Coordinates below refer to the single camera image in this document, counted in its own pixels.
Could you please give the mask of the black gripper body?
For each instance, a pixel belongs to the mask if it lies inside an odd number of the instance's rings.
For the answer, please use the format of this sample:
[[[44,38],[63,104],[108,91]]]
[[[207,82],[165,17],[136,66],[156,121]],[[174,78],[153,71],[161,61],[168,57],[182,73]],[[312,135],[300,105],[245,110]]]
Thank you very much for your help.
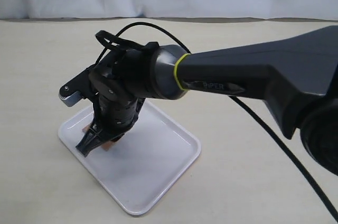
[[[100,109],[95,112],[91,127],[101,128],[103,132],[112,137],[125,134],[138,120],[143,104],[144,98],[135,98],[123,105],[99,95],[98,107]]]

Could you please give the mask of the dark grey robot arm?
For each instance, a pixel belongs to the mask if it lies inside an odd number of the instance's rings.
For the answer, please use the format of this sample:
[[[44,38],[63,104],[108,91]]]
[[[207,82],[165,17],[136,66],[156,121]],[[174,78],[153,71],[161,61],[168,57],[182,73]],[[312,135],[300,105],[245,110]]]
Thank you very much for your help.
[[[83,139],[82,154],[132,127],[143,99],[177,100],[194,90],[263,101],[287,139],[299,129],[311,158],[337,173],[337,26],[200,53],[106,31],[96,39],[108,54],[85,77],[100,133]]]

